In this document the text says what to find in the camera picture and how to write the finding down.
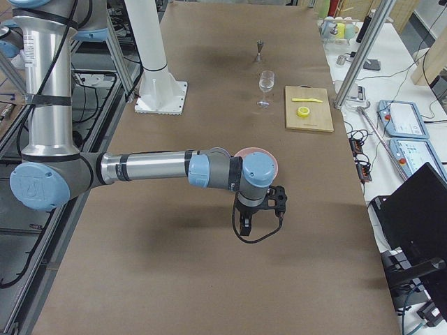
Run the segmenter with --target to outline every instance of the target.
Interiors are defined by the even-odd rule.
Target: pink plate
[[[276,158],[267,150],[264,150],[261,148],[255,148],[255,147],[244,148],[244,149],[239,150],[239,152],[237,152],[235,154],[235,157],[239,156],[239,157],[244,158],[245,156],[252,154],[254,152],[262,152],[263,154],[266,154],[273,160],[273,162],[274,162],[274,178],[276,178],[276,176],[278,174],[278,162],[277,162]]]

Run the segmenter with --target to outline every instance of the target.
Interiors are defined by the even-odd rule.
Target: blue joint cap
[[[242,174],[251,185],[265,188],[274,179],[274,161],[262,152],[254,152],[244,157]]]
[[[5,20],[1,23],[2,26],[8,27],[8,28],[18,28],[19,25],[13,20]]]
[[[104,42],[109,36],[107,28],[97,30],[81,30],[73,39],[80,40],[81,42]]]
[[[8,2],[18,8],[37,8],[46,5],[51,0],[8,0]]]
[[[20,164],[11,173],[9,184],[20,202],[38,211],[51,211],[70,200],[65,179],[44,164]]]
[[[0,50],[5,57],[14,58],[20,53],[20,49],[9,42],[0,41]]]
[[[193,186],[207,187],[210,182],[210,160],[206,155],[195,155],[189,161],[188,181]]]

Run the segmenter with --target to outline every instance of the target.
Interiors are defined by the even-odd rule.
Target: metal jigger
[[[258,44],[258,54],[256,55],[256,58],[254,59],[254,61],[261,61],[262,60],[261,59],[261,50],[263,49],[264,42],[259,40],[257,42],[257,44]]]

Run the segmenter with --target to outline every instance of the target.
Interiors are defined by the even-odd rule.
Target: white pillar
[[[133,34],[145,67],[135,111],[181,114],[188,84],[169,73],[155,0],[125,0]]]

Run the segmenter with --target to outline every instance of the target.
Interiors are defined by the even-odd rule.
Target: green bottle
[[[318,11],[319,19],[324,19],[326,16],[328,16],[329,7],[330,7],[330,0],[321,0],[320,9]]]

